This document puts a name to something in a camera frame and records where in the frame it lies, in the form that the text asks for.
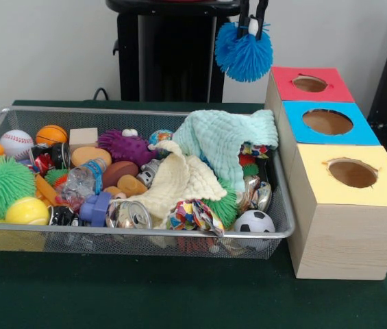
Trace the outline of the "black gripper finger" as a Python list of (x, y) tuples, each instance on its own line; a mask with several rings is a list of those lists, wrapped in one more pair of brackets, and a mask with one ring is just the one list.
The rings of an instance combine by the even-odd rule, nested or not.
[(255, 12), (255, 19), (258, 22), (258, 32), (257, 34), (262, 34), (263, 26), (264, 26), (264, 16), (266, 9), (269, 5), (269, 0), (259, 0), (258, 5)]
[(240, 0), (240, 14), (239, 14), (239, 35), (245, 36), (248, 34), (249, 28), (249, 0)]

